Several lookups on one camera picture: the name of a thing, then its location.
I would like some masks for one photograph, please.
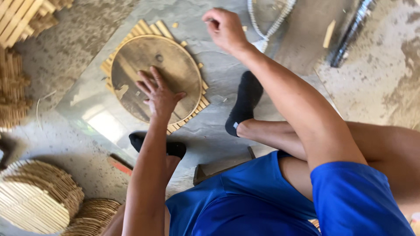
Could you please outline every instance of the leg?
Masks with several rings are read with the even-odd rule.
[[[369,165],[388,177],[399,206],[420,210],[420,133],[414,130],[348,122],[348,127]],[[287,122],[269,122],[249,119],[237,127],[239,137],[282,149],[306,160],[305,150]],[[284,178],[304,196],[311,199],[310,173],[307,165],[297,159],[279,161]]]
[[[168,182],[171,179],[173,172],[175,171],[176,167],[178,166],[181,159],[176,156],[167,156],[166,157],[166,167],[167,167],[167,173],[168,173]],[[112,218],[111,222],[107,225],[107,227],[102,232],[101,236],[121,236],[123,233],[123,222],[124,222],[124,213],[126,210],[126,204],[124,203],[119,209],[118,212],[115,214],[115,216]]]

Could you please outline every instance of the stack of round bamboo mats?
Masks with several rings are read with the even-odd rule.
[[[26,231],[63,230],[83,198],[69,174],[44,162],[18,161],[0,173],[0,216]]]
[[[60,236],[99,236],[120,206],[109,199],[88,200]]]

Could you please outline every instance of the foot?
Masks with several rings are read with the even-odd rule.
[[[144,137],[138,136],[137,134],[130,134],[129,139],[134,149],[137,152],[140,152],[142,148]],[[167,156],[176,156],[182,158],[186,153],[186,146],[181,142],[168,142],[166,143],[166,155]]]
[[[230,135],[238,137],[236,134],[238,125],[243,121],[254,118],[254,108],[260,101],[263,90],[260,82],[251,71],[246,71],[242,75],[236,104],[225,124],[225,129]]]

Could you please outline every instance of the hand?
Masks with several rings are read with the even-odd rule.
[[[213,8],[203,15],[202,20],[207,24],[207,31],[214,43],[233,56],[236,52],[252,47],[242,30],[238,14]]]
[[[149,97],[149,99],[144,100],[144,103],[149,105],[152,112],[150,120],[160,119],[168,123],[176,104],[186,96],[186,93],[174,94],[154,66],[150,67],[150,72],[157,85],[143,71],[137,72],[143,78],[143,81],[137,81],[136,85]]]

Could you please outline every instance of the ankle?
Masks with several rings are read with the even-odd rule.
[[[241,138],[248,138],[252,132],[251,125],[255,121],[254,118],[239,123],[236,128],[236,134]]]

